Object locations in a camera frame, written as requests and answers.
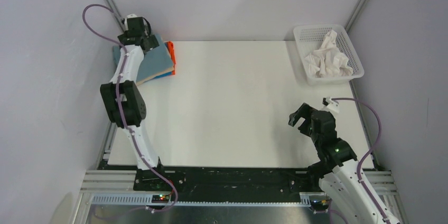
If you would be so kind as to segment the grey-blue t-shirt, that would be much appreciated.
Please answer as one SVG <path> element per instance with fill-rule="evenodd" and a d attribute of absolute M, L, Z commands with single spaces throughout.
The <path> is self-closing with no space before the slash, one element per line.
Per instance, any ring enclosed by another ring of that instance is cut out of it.
<path fill-rule="evenodd" d="M 173 62 L 171 60 L 169 51 L 162 41 L 161 37 L 155 34 L 160 46 L 144 53 L 143 61 L 140 63 L 136 81 L 155 75 L 162 71 L 171 71 Z M 117 67 L 119 67 L 122 44 L 113 47 L 113 57 Z"/>

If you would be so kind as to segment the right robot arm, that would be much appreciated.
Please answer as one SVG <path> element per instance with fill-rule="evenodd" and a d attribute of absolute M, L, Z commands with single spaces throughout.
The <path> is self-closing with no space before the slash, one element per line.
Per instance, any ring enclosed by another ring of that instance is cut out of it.
<path fill-rule="evenodd" d="M 304 121 L 298 130 L 308 136 L 319 161 L 307 168 L 307 185 L 322 190 L 341 210 L 348 223 L 400 223 L 368 181 L 354 150 L 336 131 L 338 103 L 326 102 L 318 110 L 302 103 L 289 116 L 289 125 Z"/>

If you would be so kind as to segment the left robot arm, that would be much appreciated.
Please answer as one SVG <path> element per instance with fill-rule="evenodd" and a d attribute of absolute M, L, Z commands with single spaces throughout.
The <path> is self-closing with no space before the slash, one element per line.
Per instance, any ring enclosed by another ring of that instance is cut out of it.
<path fill-rule="evenodd" d="M 139 67 L 148 51 L 159 46 L 146 18 L 135 14 L 124 18 L 126 30 L 118 36 L 120 58 L 117 69 L 100 86 L 109 120 L 121 128 L 132 144 L 140 170 L 158 166 L 159 156 L 149 142 L 144 120 L 147 109 L 136 84 Z"/>

